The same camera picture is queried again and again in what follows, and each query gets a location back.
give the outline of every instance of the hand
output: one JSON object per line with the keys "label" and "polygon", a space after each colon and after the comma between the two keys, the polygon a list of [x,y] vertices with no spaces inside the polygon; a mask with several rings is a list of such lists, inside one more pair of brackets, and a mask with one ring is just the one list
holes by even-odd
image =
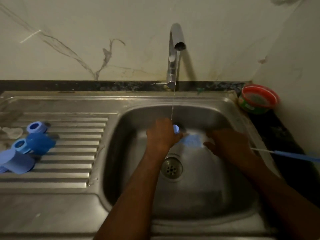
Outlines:
{"label": "hand", "polygon": [[220,158],[228,160],[243,173],[251,173],[261,167],[266,167],[262,158],[256,156],[250,149],[249,140],[245,134],[232,129],[213,130],[207,133],[215,145],[205,142],[204,145]]}
{"label": "hand", "polygon": [[172,121],[169,118],[158,119],[147,129],[147,150],[153,153],[160,153],[164,157],[168,154],[171,147],[179,142],[183,134],[175,134]]}

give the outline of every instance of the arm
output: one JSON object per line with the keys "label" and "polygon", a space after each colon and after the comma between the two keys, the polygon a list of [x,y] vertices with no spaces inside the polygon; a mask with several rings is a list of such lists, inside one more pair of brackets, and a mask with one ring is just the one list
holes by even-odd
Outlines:
{"label": "arm", "polygon": [[149,238],[152,205],[161,165],[182,134],[175,135],[171,120],[162,119],[157,120],[146,135],[144,156],[94,240]]}
{"label": "arm", "polygon": [[216,156],[237,166],[275,211],[288,233],[296,240],[320,238],[320,209],[273,174],[262,158],[252,153],[244,134],[222,129],[207,134],[215,145],[204,145]]}

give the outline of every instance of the black granite countertop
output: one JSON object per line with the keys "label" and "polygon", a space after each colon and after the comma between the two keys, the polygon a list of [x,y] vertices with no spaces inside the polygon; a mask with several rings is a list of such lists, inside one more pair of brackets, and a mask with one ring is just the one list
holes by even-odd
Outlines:
{"label": "black granite countertop", "polygon": [[[177,91],[229,91],[238,96],[243,82],[182,81],[177,83]],[[165,91],[166,86],[157,81],[42,81],[42,80],[2,80],[0,93],[4,91]],[[294,141],[291,133],[281,123],[273,111],[263,115],[249,115],[262,140],[269,150],[304,154]],[[313,163],[272,155],[286,182],[308,200],[320,207],[320,177]]]}

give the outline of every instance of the chrome faucet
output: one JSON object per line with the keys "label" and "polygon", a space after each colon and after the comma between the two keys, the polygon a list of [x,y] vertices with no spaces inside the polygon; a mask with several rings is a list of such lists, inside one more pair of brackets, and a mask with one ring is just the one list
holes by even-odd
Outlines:
{"label": "chrome faucet", "polygon": [[186,49],[183,32],[180,24],[173,24],[170,30],[169,60],[167,71],[167,86],[174,89],[179,69],[180,52]]}

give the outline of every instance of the blue brush handle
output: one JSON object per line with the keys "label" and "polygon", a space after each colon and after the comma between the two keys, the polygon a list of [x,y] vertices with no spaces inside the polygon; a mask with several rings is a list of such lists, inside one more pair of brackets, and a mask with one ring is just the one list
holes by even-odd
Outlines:
{"label": "blue brush handle", "polygon": [[303,154],[291,153],[291,152],[281,152],[281,151],[274,151],[274,154],[285,156],[285,157],[292,157],[296,159],[301,159],[305,161],[320,163],[320,158],[311,157]]}

